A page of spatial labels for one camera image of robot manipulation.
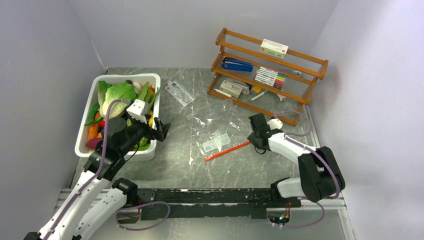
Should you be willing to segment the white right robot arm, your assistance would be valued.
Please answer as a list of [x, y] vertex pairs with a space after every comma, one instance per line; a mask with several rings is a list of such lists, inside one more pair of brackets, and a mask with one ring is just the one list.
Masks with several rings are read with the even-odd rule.
[[333, 151], [327, 147], [312, 147], [293, 139], [294, 133], [272, 126], [263, 113], [249, 117], [252, 129], [247, 137], [259, 154], [273, 152], [291, 160], [299, 177], [283, 178], [271, 184], [270, 202], [282, 207], [289, 198], [306, 198], [317, 203], [337, 198], [346, 182]]

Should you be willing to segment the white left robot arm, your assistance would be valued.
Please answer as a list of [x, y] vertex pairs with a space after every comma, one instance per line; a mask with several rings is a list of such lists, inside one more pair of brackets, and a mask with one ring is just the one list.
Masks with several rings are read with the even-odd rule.
[[38, 231], [29, 232], [26, 240], [88, 240], [93, 233], [122, 207], [132, 208], [139, 200], [137, 185], [130, 180], [116, 180], [106, 196], [94, 204], [96, 197], [114, 179], [127, 162], [125, 156], [141, 140], [164, 141], [171, 123], [154, 118], [155, 127], [132, 118], [107, 119], [103, 140], [89, 156], [79, 180], [59, 210]]

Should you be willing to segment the clear zip top bag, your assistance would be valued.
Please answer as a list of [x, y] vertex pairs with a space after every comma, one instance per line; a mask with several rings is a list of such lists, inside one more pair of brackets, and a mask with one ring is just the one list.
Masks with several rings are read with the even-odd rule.
[[248, 118], [233, 103], [222, 103], [195, 110], [186, 118], [190, 136], [200, 158], [209, 162], [250, 144]]

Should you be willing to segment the green romaine lettuce leaf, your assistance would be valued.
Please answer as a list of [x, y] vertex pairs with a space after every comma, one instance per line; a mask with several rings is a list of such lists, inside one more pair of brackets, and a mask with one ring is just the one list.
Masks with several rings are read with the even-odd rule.
[[160, 94], [162, 88], [159, 87], [155, 91], [153, 91], [153, 86], [150, 85], [149, 82], [146, 82], [138, 95], [138, 100], [144, 101], [146, 105], [148, 106], [148, 111], [152, 110], [155, 104], [155, 100]]

